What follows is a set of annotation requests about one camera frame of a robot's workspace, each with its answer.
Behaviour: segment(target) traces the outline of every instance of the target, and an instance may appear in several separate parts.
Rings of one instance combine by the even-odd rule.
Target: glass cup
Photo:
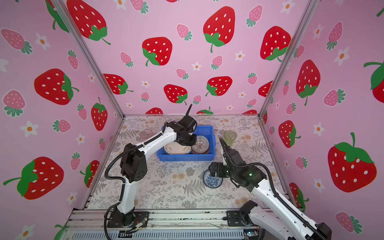
[[[233,142],[235,141],[236,139],[236,133],[231,131],[231,130],[228,130],[224,133],[224,142],[228,145],[228,146],[232,146]]]

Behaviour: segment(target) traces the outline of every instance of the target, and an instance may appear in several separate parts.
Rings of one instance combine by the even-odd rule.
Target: floral tablecloth
[[[107,165],[121,152],[128,143],[142,142],[140,133],[150,129],[158,133],[164,122],[178,121],[181,115],[164,116],[127,116],[114,144]],[[216,116],[194,115],[199,125],[211,125],[216,135],[215,162],[221,162],[220,142],[226,130],[236,133],[232,148],[236,149],[246,163],[261,162],[272,173],[276,189],[283,192],[269,150],[265,144],[263,133],[256,116]],[[120,160],[109,174],[120,176]],[[230,209],[239,208],[248,200],[253,200],[262,207],[267,207],[245,188],[237,189],[229,179],[216,188],[208,188],[202,175],[211,162],[161,162],[153,154],[147,160],[148,172],[140,181],[135,197],[136,209]],[[116,203],[120,196],[121,181],[107,180],[104,175],[96,186],[88,209],[107,209]]]

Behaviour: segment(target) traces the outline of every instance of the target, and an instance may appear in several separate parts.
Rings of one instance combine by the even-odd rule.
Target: strawberry wallpaper
[[[307,2],[66,5],[125,114],[241,114],[260,111]]]
[[[2,238],[57,240],[119,118],[50,1],[6,1],[0,32]]]
[[[324,0],[264,115],[294,200],[332,239],[379,239],[384,5]]]

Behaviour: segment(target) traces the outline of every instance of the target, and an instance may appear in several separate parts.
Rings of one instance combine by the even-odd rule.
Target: wire
[[[220,140],[220,143],[221,143],[221,146],[223,147],[223,151],[224,153],[228,156],[228,159],[229,161],[231,162],[231,164],[235,167],[250,167],[250,166],[254,166],[254,165],[257,165],[257,166],[261,166],[265,169],[265,171],[267,172],[268,174],[268,180],[269,180],[269,183],[271,185],[271,190],[273,192],[273,194],[275,195],[275,197],[277,197],[277,199],[291,212],[293,213],[302,223],[304,223],[304,226],[307,226],[311,231],[313,231],[316,235],[318,235],[318,237],[322,240],[327,240],[317,229],[315,229],[309,222],[307,222],[302,216],[300,216],[300,214],[298,214],[293,208],[291,208],[288,203],[286,203],[282,198],[281,196],[276,192],[276,189],[275,189],[275,186],[273,184],[273,179],[272,179],[272,175],[271,175],[271,172],[269,171],[269,169],[266,167],[266,165],[260,163],[260,162],[253,162],[253,163],[249,163],[249,164],[245,164],[245,165],[236,165],[233,161],[232,161],[232,158],[231,156],[229,156],[229,154],[227,153],[227,147],[226,147],[226,144],[224,142],[224,140],[222,138],[219,138]]]

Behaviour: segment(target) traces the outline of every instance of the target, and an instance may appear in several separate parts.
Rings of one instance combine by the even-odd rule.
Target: blue plastic bin
[[[178,162],[178,161],[213,161],[216,155],[216,137],[214,134],[214,128],[212,126],[197,126],[193,132],[196,135],[203,135],[209,141],[209,153],[208,154],[193,154],[192,151],[189,154],[171,155],[167,154],[162,147],[157,151],[157,156],[160,161],[163,162]]]

